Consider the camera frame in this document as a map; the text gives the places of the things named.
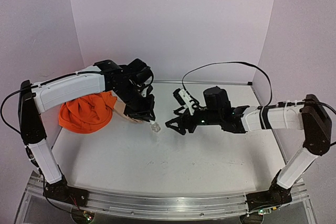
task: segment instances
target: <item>orange fabric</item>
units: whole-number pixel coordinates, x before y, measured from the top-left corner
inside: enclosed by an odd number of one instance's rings
[[[66,102],[58,114],[59,125],[76,133],[95,132],[111,121],[116,100],[111,92],[103,92]]]

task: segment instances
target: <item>clear plastic object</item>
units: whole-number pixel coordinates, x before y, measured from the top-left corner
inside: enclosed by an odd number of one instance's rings
[[[156,121],[150,121],[151,129],[154,132],[159,132],[161,130],[160,125]]]

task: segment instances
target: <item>white table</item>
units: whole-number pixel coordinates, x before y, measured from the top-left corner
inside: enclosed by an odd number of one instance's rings
[[[188,84],[204,103],[215,85]],[[160,133],[147,123],[132,124],[117,114],[103,129],[76,134],[62,129],[56,161],[72,186],[142,195],[210,195],[268,189],[284,160],[271,131],[232,134],[220,126],[198,126],[179,135],[165,127],[179,107],[173,91],[180,84],[155,83],[155,114]],[[250,86],[225,88],[232,106],[258,105]]]

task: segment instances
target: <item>white wall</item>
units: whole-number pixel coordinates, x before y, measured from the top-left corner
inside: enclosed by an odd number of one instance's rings
[[[259,66],[272,80],[274,101],[316,94],[336,108],[336,0],[275,0]],[[254,86],[265,102],[269,89],[256,73]],[[302,144],[299,132],[277,131],[287,157]],[[336,141],[334,126],[332,141]],[[319,223],[335,223],[336,147],[305,173]]]
[[[81,69],[70,0],[0,0],[0,101],[32,82]],[[9,123],[18,127],[18,97],[4,107]],[[59,131],[57,110],[43,115],[48,137]],[[32,171],[20,136],[0,123],[0,216],[13,223]]]
[[[157,79],[181,80],[200,65],[257,64],[273,0],[71,0],[86,66],[112,58],[146,61]],[[213,67],[190,79],[252,81],[246,67]]]

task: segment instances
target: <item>orange cloth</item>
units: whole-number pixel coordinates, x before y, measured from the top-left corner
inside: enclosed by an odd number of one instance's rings
[[[76,133],[95,132],[111,121],[116,100],[111,92],[103,92],[66,102],[58,114],[59,125]]]

